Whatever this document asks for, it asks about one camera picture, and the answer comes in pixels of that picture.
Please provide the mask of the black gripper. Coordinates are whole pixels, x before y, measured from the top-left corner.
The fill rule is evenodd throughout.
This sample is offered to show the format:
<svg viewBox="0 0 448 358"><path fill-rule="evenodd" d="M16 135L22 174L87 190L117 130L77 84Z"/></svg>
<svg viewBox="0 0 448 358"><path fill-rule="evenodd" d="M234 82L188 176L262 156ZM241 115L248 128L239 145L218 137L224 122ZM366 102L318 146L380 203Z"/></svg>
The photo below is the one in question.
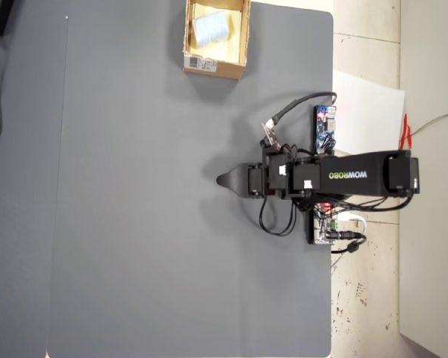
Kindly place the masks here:
<svg viewBox="0 0 448 358"><path fill-rule="evenodd" d="M270 192L267 175L267 167L262 163L249 163L219 175L216 182L239 197L246 197L248 192L250 198L264 198Z"/></svg>

